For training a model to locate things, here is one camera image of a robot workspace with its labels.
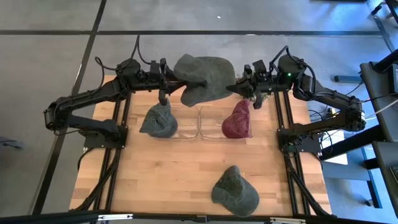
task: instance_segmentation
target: hat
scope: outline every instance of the hat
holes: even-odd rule
[[[259,205],[259,194],[240,174],[237,166],[228,168],[211,192],[213,203],[222,204],[239,217],[248,217]]]
[[[219,57],[185,54],[175,64],[174,75],[187,81],[181,103],[189,107],[230,96],[232,92],[226,87],[235,84],[234,67],[231,62]]]
[[[231,116],[224,120],[221,130],[227,138],[251,138],[249,100],[236,104]]]
[[[177,120],[172,115],[170,102],[167,100],[165,106],[158,103],[149,109],[139,132],[148,133],[152,137],[170,138],[177,128]]]

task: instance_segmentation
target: wire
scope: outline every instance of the wire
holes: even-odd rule
[[[139,35],[137,35],[136,43],[134,44],[134,49],[133,49],[132,52],[131,52],[130,58],[133,58],[133,57],[134,57],[134,54],[136,54],[136,50],[137,50],[137,48],[138,48],[138,45],[139,45]]]
[[[327,109],[328,109],[328,105],[326,105],[326,107],[325,107],[325,109],[322,111],[322,112],[320,112],[320,113],[323,113],[323,112],[325,112]]]
[[[299,154],[299,150],[297,149],[296,145],[295,145],[295,144],[292,144],[292,145],[294,146],[294,148],[296,148],[296,153],[294,154],[294,156],[290,156],[290,155],[289,155],[289,152],[285,152],[285,151],[284,151],[284,148],[286,147],[286,145],[287,145],[287,143],[285,143],[284,146],[283,146],[282,149],[281,149],[282,154],[284,155],[284,157],[286,157],[286,158],[288,158],[288,159],[297,157],[297,155]]]
[[[319,115],[321,117],[321,119],[323,119],[323,116],[322,116],[321,113],[319,113],[319,112],[317,112],[315,110],[308,110],[308,111],[314,112],[313,114],[310,115],[310,117],[312,117],[313,115]]]
[[[363,82],[363,80],[362,80],[362,81],[359,83],[359,85],[358,85],[357,87],[355,87],[353,90],[351,90],[349,93],[347,93],[347,94],[345,94],[345,95],[351,94],[351,93],[354,92],[356,89],[358,89],[363,83],[364,83],[364,82]]]
[[[368,118],[368,119],[365,119],[365,121],[370,121],[370,120],[372,120],[372,119],[376,119],[377,118],[377,116],[374,116],[373,118]]]
[[[138,50],[139,58],[142,60],[142,62],[144,62],[144,63],[147,64],[147,65],[150,65],[149,62],[145,61],[145,60],[142,58],[141,51],[139,50],[139,35],[137,36],[137,50]]]
[[[384,95],[384,96],[377,96],[375,98],[367,99],[367,100],[363,101],[362,103],[366,103],[366,102],[369,102],[371,100],[376,100],[376,99],[380,99],[380,98],[383,98],[383,97],[386,97],[386,96],[394,96],[394,95],[398,95],[398,93],[390,93],[390,94],[387,94],[387,95]]]
[[[4,140],[4,141],[0,141],[0,143],[4,143],[4,142],[16,142],[16,140]]]
[[[78,132],[78,131],[80,131],[80,130],[74,130],[74,131],[70,131],[70,132],[67,132],[67,133],[63,133],[63,134],[57,134],[56,131],[54,131],[54,135],[56,135],[56,136],[64,136],[64,135],[75,133],[75,132]]]
[[[307,63],[305,63],[302,59],[300,61],[297,61],[293,56],[290,54],[289,48],[286,48],[286,53],[298,65],[303,65],[304,67],[308,68],[311,72],[312,75],[312,94],[315,95],[315,87],[317,85],[317,77],[315,76],[315,72],[313,71],[312,67],[309,66]]]
[[[77,171],[79,171],[80,169],[80,163],[81,163],[81,159],[87,154],[89,153],[91,150],[93,150],[94,148],[89,148],[87,149],[87,151],[85,151],[79,158],[79,161],[77,162]]]
[[[396,104],[397,102],[398,102],[398,100],[395,100],[394,102],[392,102],[392,103],[390,103],[389,105],[383,107],[382,109],[380,109],[380,110],[378,110],[377,112],[375,112],[374,114],[372,114],[372,115],[366,117],[365,119],[371,118],[372,116],[374,116],[374,115],[376,115],[376,114],[378,114],[378,113],[383,112],[385,109],[387,109],[387,108],[389,108],[390,106]]]
[[[325,131],[324,133],[327,133],[329,135],[329,140],[330,140],[330,152],[326,151],[325,149],[323,149],[324,152],[327,152],[328,154],[331,154],[331,152],[333,151],[333,142],[331,141],[331,135],[329,134],[329,132]]]
[[[101,66],[102,79],[101,79],[101,83],[99,84],[98,88],[97,88],[96,90],[94,90],[94,92],[92,92],[91,94],[97,93],[97,92],[100,90],[100,88],[102,87],[102,85],[104,85],[104,80],[105,80],[105,70],[104,70],[104,67],[105,67],[105,66],[102,64],[101,59],[100,59],[99,57],[95,57],[95,58],[94,58],[94,61],[95,61],[98,65]]]
[[[269,70],[270,72],[272,72],[274,70],[275,66],[275,61],[279,58],[279,56],[283,53],[283,51],[285,51],[289,46],[286,45],[284,48],[282,48],[282,50],[280,50],[278,52],[278,54],[274,57],[274,59],[272,59],[272,61],[269,62]]]

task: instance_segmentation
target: red cap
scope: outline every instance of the red cap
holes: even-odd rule
[[[221,129],[227,138],[251,138],[249,100],[236,104],[231,116],[224,120]]]

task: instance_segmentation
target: wooden table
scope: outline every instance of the wooden table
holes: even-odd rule
[[[113,78],[106,76],[105,81]],[[184,110],[180,102],[181,94],[182,90],[179,90],[169,98],[173,110]],[[195,137],[197,128],[192,121],[195,120],[196,108],[186,107],[189,113],[172,113],[183,128],[183,131],[178,131],[179,137],[190,139],[157,139],[139,133],[146,114],[143,108],[149,109],[158,103],[157,97],[157,91],[140,91],[132,96],[127,120],[129,134],[126,148],[121,153],[112,212],[230,215],[220,204],[212,203],[210,195],[223,172],[229,166],[237,165],[260,196],[259,206],[253,215],[292,214],[284,158],[276,138],[278,121],[273,96],[263,103],[260,110],[254,110],[251,106],[253,137],[247,139],[207,138],[201,134]],[[285,126],[288,126],[283,97],[281,99]],[[240,96],[233,94],[222,100],[200,103],[196,107],[197,111],[204,106],[214,107],[215,111],[228,111],[240,100]],[[306,102],[296,100],[290,93],[290,104],[296,123],[310,122]],[[97,104],[93,119],[110,119],[113,109],[114,103]],[[204,127],[202,134],[216,136],[215,131],[204,129],[211,125],[209,119],[212,116],[216,126],[214,129],[217,129],[220,113],[212,114],[209,107],[203,118],[200,118],[202,114],[196,113],[199,120],[197,126],[202,124]],[[83,158],[70,208],[79,206],[96,185],[103,155],[104,149],[94,149]],[[323,209],[331,212],[319,161],[308,153],[300,155],[306,186]],[[105,187],[100,208],[104,208],[107,192]],[[299,211],[302,212],[297,186],[296,194]]]

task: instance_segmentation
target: concrete floor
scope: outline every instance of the concrete floor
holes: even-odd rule
[[[365,4],[253,0],[248,4],[242,0],[109,0],[99,29],[378,30],[369,16],[369,5],[377,4],[378,1]],[[99,5],[100,0],[2,0],[0,29],[91,29]],[[387,14],[386,7],[379,12],[393,43],[398,46],[397,24],[393,19],[384,19]],[[70,93],[87,40],[84,35],[0,35],[0,136],[19,139],[26,144],[23,150],[0,146],[2,217],[29,212],[29,202],[34,197],[53,141],[53,134],[44,127],[42,111],[52,100]],[[113,67],[128,58],[134,40],[135,36],[97,37],[81,91],[96,87],[100,81],[100,68],[94,63],[94,56],[101,57],[104,64]],[[213,55],[230,60],[236,73],[242,72],[244,64],[259,59],[270,61],[284,45],[289,45],[293,55],[304,58],[313,67],[322,85],[342,93],[356,85],[335,83],[334,75],[355,75],[360,63],[380,60],[389,53],[382,38],[367,36],[159,35],[141,38],[145,58],[159,60],[166,57],[168,64],[173,65],[185,53]],[[355,91],[355,95],[360,99],[368,97],[364,86]],[[308,107],[322,111],[325,106],[309,102]],[[364,109],[366,114],[374,112],[370,103]],[[93,108],[76,113],[90,117]],[[376,124],[377,121],[372,120],[368,127]],[[44,213],[67,211],[82,145],[83,138],[79,134],[65,138]],[[384,208],[375,209],[357,200],[369,198],[365,182],[327,179],[326,184],[333,213],[339,217],[398,222],[385,190],[382,190]],[[378,184],[382,189],[384,184],[380,175]],[[357,195],[349,197],[346,193],[353,189],[357,190]]]

